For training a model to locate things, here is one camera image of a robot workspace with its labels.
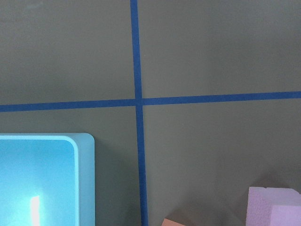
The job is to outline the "orange foam block near bin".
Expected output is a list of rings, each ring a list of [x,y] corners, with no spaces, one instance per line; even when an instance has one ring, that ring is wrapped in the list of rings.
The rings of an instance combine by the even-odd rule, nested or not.
[[[175,221],[172,221],[172,220],[169,220],[167,218],[165,218],[162,222],[162,225],[161,226],[185,226],[183,224],[180,224],[178,222],[175,222]]]

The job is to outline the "light blue plastic bin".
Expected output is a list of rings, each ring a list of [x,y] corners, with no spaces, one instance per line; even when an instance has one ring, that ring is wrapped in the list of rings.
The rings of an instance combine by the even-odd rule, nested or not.
[[[88,133],[2,133],[3,226],[95,225],[95,140]]]

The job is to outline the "lilac foam block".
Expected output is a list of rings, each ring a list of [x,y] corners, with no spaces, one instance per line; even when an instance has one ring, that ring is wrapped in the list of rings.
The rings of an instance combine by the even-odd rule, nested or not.
[[[300,224],[300,193],[291,188],[249,188],[247,226],[299,226]]]

